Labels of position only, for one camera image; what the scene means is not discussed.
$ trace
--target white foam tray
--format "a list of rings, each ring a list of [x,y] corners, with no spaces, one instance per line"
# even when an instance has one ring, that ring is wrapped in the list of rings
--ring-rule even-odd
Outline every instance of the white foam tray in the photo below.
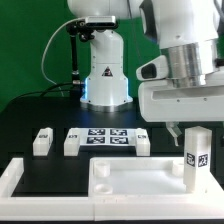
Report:
[[[11,195],[24,167],[23,159],[13,159],[0,178],[0,220],[224,219],[224,193],[217,181],[210,175],[206,194],[186,194],[182,178],[171,172],[173,161],[179,160],[92,159],[89,197],[15,198]],[[94,171],[95,162],[107,162],[110,169]],[[94,190],[99,185],[101,193]]]

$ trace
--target cable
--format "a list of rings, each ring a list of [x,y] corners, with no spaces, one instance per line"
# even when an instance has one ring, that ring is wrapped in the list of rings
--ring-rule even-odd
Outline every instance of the cable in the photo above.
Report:
[[[53,91],[48,91],[47,93],[58,93],[58,92],[69,92],[70,89],[65,89],[65,90],[53,90]],[[45,91],[34,91],[34,92],[29,92],[29,93],[24,93],[20,96],[17,96],[13,98],[10,102],[13,102],[16,99],[22,98],[24,96],[29,96],[29,95],[35,95],[35,94],[43,94]]]
[[[223,13],[219,3],[217,2],[217,0],[214,0],[214,4],[215,4],[215,7],[216,7],[216,9],[217,9],[217,11],[218,11],[218,13],[220,15],[221,21],[224,22],[224,13]]]
[[[138,61],[139,61],[140,65],[142,65],[143,64],[143,60],[142,60],[142,56],[141,56],[141,53],[140,53],[139,46],[137,44],[138,43],[137,42],[137,35],[136,35],[135,26],[134,26],[134,21],[133,21],[133,16],[132,16],[132,11],[131,11],[130,0],[127,0],[127,4],[128,4],[129,15],[130,15],[130,18],[131,18],[132,34],[133,34],[133,38],[134,38],[134,41],[135,41],[136,52],[138,54]]]
[[[53,39],[55,38],[55,36],[61,31],[61,29],[63,29],[65,26],[67,26],[69,23],[72,23],[72,22],[78,22],[80,20],[83,20],[84,18],[78,18],[78,19],[73,19],[73,20],[70,20],[66,23],[64,23],[63,25],[61,25],[54,33],[53,35],[51,36],[51,38],[49,39],[48,43],[47,43],[47,46],[45,47],[45,50],[44,50],[44,53],[43,53],[43,56],[42,56],[42,61],[41,61],[41,71],[42,71],[42,75],[43,77],[50,83],[54,84],[54,85],[57,85],[57,83],[53,80],[51,80],[50,78],[47,77],[46,75],[46,72],[45,72],[45,68],[44,68],[44,63],[45,63],[45,59],[46,59],[46,55],[47,55],[47,52],[49,50],[49,47],[53,41]]]
[[[51,91],[53,89],[56,89],[56,88],[59,88],[59,87],[62,87],[62,86],[70,86],[70,85],[73,85],[73,83],[72,82],[67,82],[67,83],[59,83],[59,84],[53,85],[53,86],[47,88],[45,91],[43,91],[43,93],[40,95],[40,97],[45,96],[49,91]]]

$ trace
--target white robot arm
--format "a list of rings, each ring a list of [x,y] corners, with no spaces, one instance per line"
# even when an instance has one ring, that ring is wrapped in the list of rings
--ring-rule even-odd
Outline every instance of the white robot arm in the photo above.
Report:
[[[146,121],[223,121],[223,72],[217,67],[219,16],[213,0],[145,0],[144,30],[161,56],[137,71]]]
[[[71,12],[101,23],[105,16],[127,19],[140,16],[142,0],[68,0]],[[123,74],[123,39],[114,31],[94,31],[91,40],[91,73],[85,82],[81,105],[95,111],[114,112],[128,106],[128,79]]]

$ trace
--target black cable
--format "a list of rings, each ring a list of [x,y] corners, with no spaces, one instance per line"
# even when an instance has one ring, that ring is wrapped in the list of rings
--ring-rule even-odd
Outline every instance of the black cable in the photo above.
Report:
[[[133,16],[132,16],[130,0],[127,0],[127,4],[128,4],[129,15],[130,15],[130,18],[131,18],[132,34],[133,34],[133,38],[134,38],[134,41],[135,41],[136,52],[138,54],[138,61],[139,61],[140,65],[142,65],[143,61],[142,61],[142,56],[141,56],[141,53],[140,53],[140,50],[139,50],[139,46],[137,44],[137,35],[136,35],[134,20],[133,20]]]
[[[70,85],[73,85],[73,83],[72,82],[66,82],[66,83],[59,83],[59,84],[53,85],[53,86],[47,88],[45,91],[43,91],[42,94],[40,95],[40,97],[45,96],[49,91],[51,91],[53,89],[56,89],[56,88],[62,87],[62,86],[70,86]]]
[[[69,92],[70,91],[70,89],[65,89],[65,90],[54,90],[54,91],[48,91],[47,93],[59,93],[59,92]],[[44,93],[45,91],[34,91],[34,92],[29,92],[29,93],[24,93],[24,94],[22,94],[22,95],[20,95],[20,96],[17,96],[17,97],[15,97],[15,98],[13,98],[11,101],[10,101],[10,103],[11,102],[13,102],[14,100],[16,100],[16,99],[19,99],[19,98],[22,98],[22,97],[25,97],[25,96],[29,96],[29,95],[35,95],[35,94],[42,94],[42,93]]]

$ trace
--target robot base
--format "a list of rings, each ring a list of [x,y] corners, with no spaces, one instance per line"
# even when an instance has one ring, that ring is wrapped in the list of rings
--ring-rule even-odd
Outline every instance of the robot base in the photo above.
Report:
[[[124,103],[122,105],[101,106],[101,105],[93,105],[93,104],[81,99],[81,107],[85,108],[85,109],[97,111],[97,112],[113,113],[113,112],[125,111],[125,110],[132,108],[132,106],[133,106],[132,102],[133,102],[133,100],[132,100],[132,98],[130,98],[130,100],[127,103]]]

